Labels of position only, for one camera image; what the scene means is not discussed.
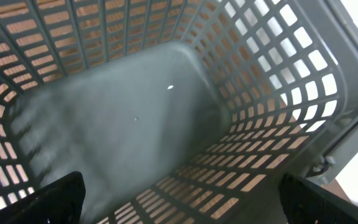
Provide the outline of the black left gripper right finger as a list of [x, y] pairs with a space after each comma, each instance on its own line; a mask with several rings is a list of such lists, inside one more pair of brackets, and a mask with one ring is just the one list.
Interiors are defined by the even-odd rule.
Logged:
[[286, 173], [278, 191], [288, 223], [358, 224], [358, 206], [304, 178]]

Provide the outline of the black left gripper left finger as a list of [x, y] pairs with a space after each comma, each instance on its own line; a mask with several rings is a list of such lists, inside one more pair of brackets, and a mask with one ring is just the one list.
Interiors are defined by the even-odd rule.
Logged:
[[79, 224], [86, 189], [73, 171], [0, 210], [0, 224]]

